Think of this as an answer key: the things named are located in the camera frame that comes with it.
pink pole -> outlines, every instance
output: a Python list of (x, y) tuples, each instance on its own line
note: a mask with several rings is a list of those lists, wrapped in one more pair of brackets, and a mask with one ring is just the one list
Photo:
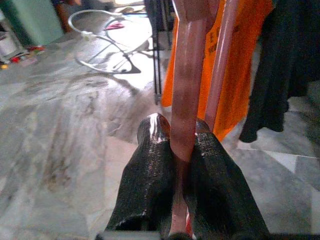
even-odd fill
[(226, 0), (224, 5), (224, 12), (212, 72), (212, 81), (204, 117), (204, 120), (208, 124), (211, 131), (214, 130), (214, 124), (217, 116), (219, 98), (224, 81), (228, 53), (237, 16), (237, 6), (238, 0)]
[(186, 231), (187, 205), (183, 184), (195, 145), (199, 92), (206, 44), (218, 0), (174, 0), (177, 31), (172, 96), (170, 146), (176, 162), (171, 233)]

